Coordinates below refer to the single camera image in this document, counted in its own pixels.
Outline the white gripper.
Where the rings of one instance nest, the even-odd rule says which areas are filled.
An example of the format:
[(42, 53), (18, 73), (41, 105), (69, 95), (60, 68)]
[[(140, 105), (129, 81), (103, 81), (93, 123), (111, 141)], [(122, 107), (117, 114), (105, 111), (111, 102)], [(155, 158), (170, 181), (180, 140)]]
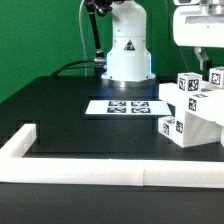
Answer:
[(200, 69), (208, 71), (210, 60), (203, 47), (224, 48), (224, 3), (176, 3), (173, 38), (178, 46), (191, 46)]

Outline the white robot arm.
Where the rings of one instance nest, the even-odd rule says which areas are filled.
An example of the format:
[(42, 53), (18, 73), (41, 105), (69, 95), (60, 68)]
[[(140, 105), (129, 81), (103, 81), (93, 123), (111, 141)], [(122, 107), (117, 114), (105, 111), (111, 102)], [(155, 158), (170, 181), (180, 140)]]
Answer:
[[(177, 45), (192, 47), (200, 68), (211, 67), (205, 50), (224, 48), (224, 0), (173, 0), (173, 38)], [(147, 14), (135, 0), (112, 4), (112, 49), (106, 57), (107, 85), (141, 87), (152, 83), (151, 54), (146, 49)]]

